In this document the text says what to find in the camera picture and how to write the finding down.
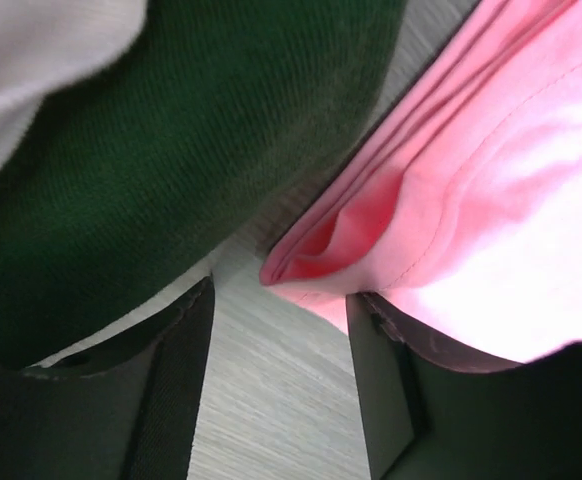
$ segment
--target green garment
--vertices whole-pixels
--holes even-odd
[[[303,170],[342,162],[403,7],[150,2],[131,51],[47,99],[0,172],[0,364],[115,321]]]

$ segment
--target stitching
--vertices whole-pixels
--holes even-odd
[[[529,97],[527,97],[522,103],[520,103],[517,107],[515,107],[513,110],[511,110],[511,112],[509,112],[509,114],[504,117],[502,119],[502,121],[500,121],[500,123],[498,123],[498,125],[491,131],[491,133],[489,135],[487,135],[484,140],[482,140],[482,142],[480,142],[480,145],[478,145],[478,147],[473,151],[473,153],[469,156],[469,159],[467,162],[463,163],[462,166],[456,170],[456,172],[453,174],[453,176],[451,177],[451,179],[449,180],[449,182],[447,183],[447,187],[445,189],[444,192],[444,200],[446,203],[446,199],[449,196],[449,188],[450,186],[453,184],[453,182],[455,181],[455,179],[466,169],[468,168],[469,165],[472,164],[472,160],[473,158],[476,156],[476,154],[482,149],[482,147],[496,134],[498,133],[498,131],[501,130],[502,126],[504,125],[504,123],[509,120],[509,118],[511,118],[518,110],[520,110],[522,107],[524,107],[527,103],[529,103],[531,100],[533,100],[534,98],[536,98],[538,95],[540,95],[542,92],[548,90],[549,88],[555,86],[556,84],[560,83],[562,80],[564,80],[567,76],[571,75],[573,72],[575,72],[576,70],[579,70],[580,68],[582,68],[582,62],[579,63],[578,65],[576,65],[575,67],[571,68],[569,71],[564,72],[562,75],[560,75],[558,78],[556,78],[555,80],[553,80],[551,83],[548,83],[547,85],[545,85],[544,87],[542,87],[540,90],[538,90],[537,92],[535,92],[534,94],[530,95]],[[424,250],[424,252],[422,253],[422,255],[420,255],[406,270],[404,270],[399,276],[398,278],[396,278],[395,280],[393,280],[391,283],[389,283],[387,286],[385,287],[381,287],[380,291],[382,290],[387,290],[389,288],[392,288],[395,286],[396,283],[398,283],[400,280],[402,280],[405,275],[407,275],[411,270],[413,270],[418,263],[420,263],[420,261],[429,253],[429,250],[431,250],[431,247],[433,246],[433,244],[435,243],[435,240],[438,236],[438,232],[440,230],[440,227],[442,225],[442,218],[443,218],[443,214],[440,214],[440,217],[438,218],[438,224],[436,226],[436,229],[433,233],[433,236],[431,237],[431,241],[429,242],[429,245],[427,246],[427,248]]]

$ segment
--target green fabric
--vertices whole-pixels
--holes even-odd
[[[400,0],[156,0],[112,68],[49,98],[0,173],[0,363],[121,317],[306,168],[341,162]]]

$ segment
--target pink shirt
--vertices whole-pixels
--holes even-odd
[[[260,279],[343,331],[373,290],[512,360],[582,339],[582,0],[482,0]]]

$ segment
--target pink cloth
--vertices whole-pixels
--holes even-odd
[[[260,280],[342,331],[374,290],[513,360],[582,339],[582,0],[483,0]]]

